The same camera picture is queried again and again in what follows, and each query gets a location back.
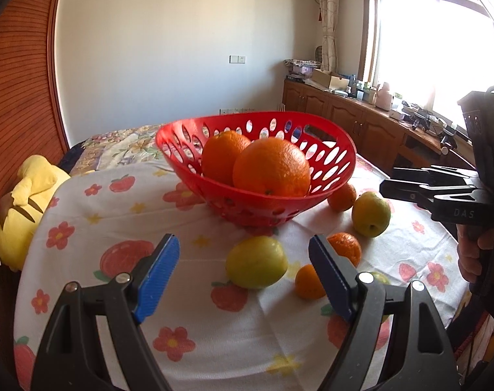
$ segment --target yellow plush toy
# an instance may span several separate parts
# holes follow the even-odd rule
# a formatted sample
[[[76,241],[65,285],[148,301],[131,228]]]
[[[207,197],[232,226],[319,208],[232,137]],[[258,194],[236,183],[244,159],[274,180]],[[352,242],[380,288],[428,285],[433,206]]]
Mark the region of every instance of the yellow plush toy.
[[[18,184],[0,200],[0,261],[22,270],[44,210],[69,175],[46,160],[28,157],[17,172]]]

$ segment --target red plastic basket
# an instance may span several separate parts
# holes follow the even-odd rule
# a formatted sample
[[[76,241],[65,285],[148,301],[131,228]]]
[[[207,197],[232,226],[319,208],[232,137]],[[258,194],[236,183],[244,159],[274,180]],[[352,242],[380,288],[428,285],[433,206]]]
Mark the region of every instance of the red plastic basket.
[[[309,193],[292,198],[264,196],[202,176],[201,154],[207,139],[229,129],[251,140],[270,136],[296,144],[310,163]],[[327,138],[332,142],[330,146],[310,132],[318,130],[322,131],[318,135],[331,137]],[[268,227],[287,222],[344,185],[355,169],[356,149],[350,136],[322,117],[299,112],[267,111],[178,120],[159,129],[156,143],[191,191],[222,217],[242,226]]]

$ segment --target window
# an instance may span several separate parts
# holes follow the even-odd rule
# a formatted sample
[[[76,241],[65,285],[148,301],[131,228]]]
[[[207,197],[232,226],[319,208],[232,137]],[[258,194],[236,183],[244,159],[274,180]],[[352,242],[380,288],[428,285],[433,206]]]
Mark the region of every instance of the window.
[[[378,0],[374,84],[465,128],[457,101],[494,85],[490,18],[443,0]]]

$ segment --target yellow star print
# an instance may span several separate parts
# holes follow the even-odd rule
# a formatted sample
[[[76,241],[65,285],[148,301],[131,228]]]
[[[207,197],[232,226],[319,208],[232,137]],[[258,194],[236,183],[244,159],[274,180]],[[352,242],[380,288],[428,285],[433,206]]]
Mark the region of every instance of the yellow star print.
[[[158,176],[160,178],[164,175],[167,175],[167,171],[165,171],[163,169],[158,169],[156,172],[153,173],[153,175]]]
[[[294,361],[295,356],[290,355],[285,357],[284,355],[275,355],[274,363],[268,368],[267,372],[270,374],[280,373],[282,376],[292,375],[293,371],[299,369],[301,363]]]
[[[100,222],[100,220],[103,219],[103,217],[100,217],[98,213],[95,213],[92,214],[91,216],[87,216],[86,219],[90,224],[97,224]]]
[[[200,248],[207,247],[207,246],[209,246],[210,243],[211,243],[210,238],[207,238],[207,237],[205,237],[203,235],[198,235],[198,238],[196,238],[193,241],[193,244],[196,247],[200,247]]]
[[[145,208],[146,208],[146,205],[144,203],[135,203],[133,205],[133,207],[131,207],[129,209],[129,211],[132,211],[133,213],[139,214],[139,213],[142,213],[142,211],[144,211]]]
[[[285,274],[285,278],[293,281],[296,279],[297,271],[301,269],[300,262],[289,263],[289,267],[287,268],[287,273]]]

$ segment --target table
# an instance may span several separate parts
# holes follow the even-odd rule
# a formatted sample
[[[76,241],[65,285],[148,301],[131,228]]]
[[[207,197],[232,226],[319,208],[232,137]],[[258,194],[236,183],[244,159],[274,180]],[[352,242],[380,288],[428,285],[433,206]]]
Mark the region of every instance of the table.
[[[350,182],[362,193],[377,190],[384,177],[358,156]],[[427,211],[409,202],[389,204],[393,214],[386,232],[375,239],[358,236],[363,247],[358,270],[378,271],[391,284],[421,279],[448,325],[467,287],[456,243]],[[354,233],[350,211],[337,215],[327,202],[277,228],[238,227],[214,215],[164,160],[73,177],[43,215],[22,272],[14,322],[19,381],[28,389],[34,355],[67,282],[103,283],[131,269],[169,232],[180,239],[180,262],[142,330],[172,388],[315,391],[346,324],[326,297],[298,298],[293,279],[309,263],[309,238],[339,231]],[[289,270],[275,285],[247,291],[228,283],[224,260],[233,245],[256,234],[283,244]],[[107,323],[97,322],[113,383],[127,389]],[[378,379],[389,328],[390,320],[381,327],[365,388]]]

